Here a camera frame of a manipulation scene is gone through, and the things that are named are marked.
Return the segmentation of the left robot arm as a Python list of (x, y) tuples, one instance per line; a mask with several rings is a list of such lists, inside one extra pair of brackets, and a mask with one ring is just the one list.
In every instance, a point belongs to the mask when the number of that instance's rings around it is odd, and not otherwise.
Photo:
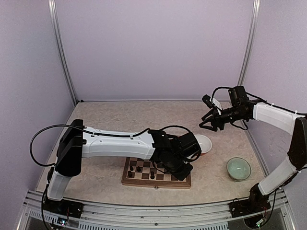
[(100, 131), (75, 119), (59, 141), (57, 158), (48, 178), (47, 203), (57, 213), (67, 209), (64, 192), (72, 177), (81, 173), (82, 159), (91, 157), (130, 157), (161, 163), (166, 172), (184, 180), (193, 169), (191, 162), (201, 155), (195, 135), (188, 130), (182, 136), (162, 129), (139, 133)]

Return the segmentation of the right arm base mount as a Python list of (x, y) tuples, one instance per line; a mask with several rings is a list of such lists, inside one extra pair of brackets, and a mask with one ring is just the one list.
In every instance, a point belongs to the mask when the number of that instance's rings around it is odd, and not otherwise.
[(271, 205), (268, 200), (252, 202), (249, 198), (242, 200), (235, 198), (228, 204), (228, 206), (232, 218), (262, 212), (266, 209), (271, 208)]

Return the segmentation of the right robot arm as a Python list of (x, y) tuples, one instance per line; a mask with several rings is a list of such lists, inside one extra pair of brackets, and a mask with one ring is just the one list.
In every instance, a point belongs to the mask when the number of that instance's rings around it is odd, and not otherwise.
[(248, 212), (255, 213), (264, 205), (268, 196), (290, 183), (307, 168), (307, 115), (291, 111), (246, 92), (244, 86), (225, 87), (230, 107), (223, 108), (214, 94), (204, 95), (202, 101), (210, 109), (199, 126), (218, 131), (226, 124), (241, 122), (261, 156), (264, 157), (269, 174), (249, 192), (245, 202)]

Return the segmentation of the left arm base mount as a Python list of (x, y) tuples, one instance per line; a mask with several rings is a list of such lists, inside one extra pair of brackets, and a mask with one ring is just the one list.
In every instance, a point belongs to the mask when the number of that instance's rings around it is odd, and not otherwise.
[(62, 216), (80, 219), (83, 212), (83, 203), (65, 199), (54, 201), (47, 198), (43, 201), (43, 209)]

